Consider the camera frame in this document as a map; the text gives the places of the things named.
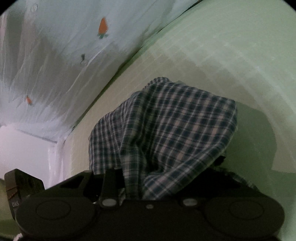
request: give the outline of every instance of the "plaid cloth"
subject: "plaid cloth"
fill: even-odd
[[[236,129],[234,100],[156,78],[95,125],[90,169],[122,168],[128,199],[172,196],[211,166]]]

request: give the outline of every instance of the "small orange carrot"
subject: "small orange carrot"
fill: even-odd
[[[105,18],[102,18],[100,26],[99,26],[99,33],[98,36],[100,36],[100,39],[102,39],[104,36],[107,36],[106,33],[108,31],[108,26]]]
[[[31,99],[29,98],[29,96],[26,97],[26,100],[27,100],[27,103],[28,103],[29,105],[32,105],[32,101],[31,101]]]

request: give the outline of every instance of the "white dot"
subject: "white dot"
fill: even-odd
[[[117,201],[115,199],[107,198],[107,199],[102,201],[102,204],[105,207],[114,207],[114,206],[116,206]]]
[[[186,207],[193,207],[193,206],[196,206],[197,205],[197,200],[196,199],[193,199],[193,198],[187,198],[187,199],[184,199],[183,200],[183,204]]]

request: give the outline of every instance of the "black mount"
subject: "black mount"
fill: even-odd
[[[18,198],[11,211],[25,240],[278,240],[284,222],[274,199],[212,169],[160,201],[123,200],[121,169],[84,171],[43,191],[16,169],[5,183],[11,207]]]

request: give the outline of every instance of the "carrot painting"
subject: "carrot painting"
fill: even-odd
[[[100,36],[100,39],[107,37],[108,34],[106,34],[108,31],[108,26],[105,18],[102,18],[100,26],[99,26],[99,33],[98,36]]]
[[[28,103],[29,105],[32,105],[32,101],[31,101],[31,99],[29,98],[29,96],[26,97],[26,101],[27,101],[27,103]]]

